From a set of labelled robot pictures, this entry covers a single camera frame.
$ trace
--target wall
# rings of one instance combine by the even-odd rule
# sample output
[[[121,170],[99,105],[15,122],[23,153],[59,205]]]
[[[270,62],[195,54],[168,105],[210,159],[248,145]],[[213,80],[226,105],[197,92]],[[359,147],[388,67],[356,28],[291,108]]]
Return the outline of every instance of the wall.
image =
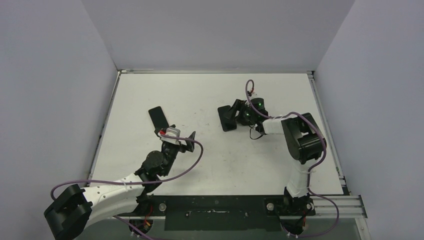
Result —
[[[354,0],[82,0],[118,69],[314,70]]]
[[[423,239],[424,1],[356,0],[315,72],[373,239]]]
[[[86,178],[117,71],[83,4],[0,3],[0,233],[49,240],[50,189]]]

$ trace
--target white table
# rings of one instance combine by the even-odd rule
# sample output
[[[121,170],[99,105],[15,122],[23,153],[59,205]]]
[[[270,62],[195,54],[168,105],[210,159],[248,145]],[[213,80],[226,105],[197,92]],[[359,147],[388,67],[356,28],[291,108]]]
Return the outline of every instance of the white table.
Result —
[[[161,106],[169,124],[176,124],[182,137],[196,131],[196,140],[205,150],[191,172],[163,183],[155,195],[283,194],[292,160],[284,136],[251,140],[247,126],[229,132],[221,128],[217,108],[245,99],[249,79],[255,81],[255,92],[264,98],[270,115],[309,112],[324,131],[306,74],[122,74],[92,179],[120,179],[137,170],[150,151],[160,150],[148,110]],[[326,160],[312,174],[311,189],[342,194],[334,158],[327,149]],[[195,146],[194,153],[179,153],[168,177],[189,168],[199,152]]]

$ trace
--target red wire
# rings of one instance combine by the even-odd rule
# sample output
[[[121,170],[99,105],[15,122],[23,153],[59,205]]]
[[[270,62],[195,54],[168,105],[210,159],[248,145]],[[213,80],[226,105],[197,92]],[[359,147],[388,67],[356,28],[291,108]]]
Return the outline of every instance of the red wire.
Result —
[[[150,217],[150,214],[152,214],[152,212],[153,212],[153,205],[150,205],[150,212],[144,217],[143,226],[145,226],[147,224],[147,218]]]

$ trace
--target phone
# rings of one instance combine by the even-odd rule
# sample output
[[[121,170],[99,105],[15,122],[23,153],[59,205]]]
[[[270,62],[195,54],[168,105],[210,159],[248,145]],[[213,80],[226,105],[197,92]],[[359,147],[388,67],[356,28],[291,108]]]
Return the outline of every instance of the phone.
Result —
[[[224,132],[237,129],[236,120],[230,120],[224,116],[224,114],[227,113],[230,108],[230,105],[218,107],[219,120],[221,120],[221,126]]]
[[[148,111],[153,126],[156,129],[167,129],[170,127],[167,118],[165,117],[164,111],[161,106],[154,107]]]

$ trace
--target silver bolt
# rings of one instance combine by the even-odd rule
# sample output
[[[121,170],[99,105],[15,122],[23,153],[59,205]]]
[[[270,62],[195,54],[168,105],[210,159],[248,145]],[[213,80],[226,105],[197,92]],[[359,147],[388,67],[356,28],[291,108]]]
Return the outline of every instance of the silver bolt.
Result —
[[[159,211],[163,212],[167,209],[167,205],[165,203],[159,204]]]
[[[273,210],[274,210],[274,204],[272,204],[272,203],[268,203],[268,204],[266,205],[266,209],[268,209],[269,211],[273,211]]]

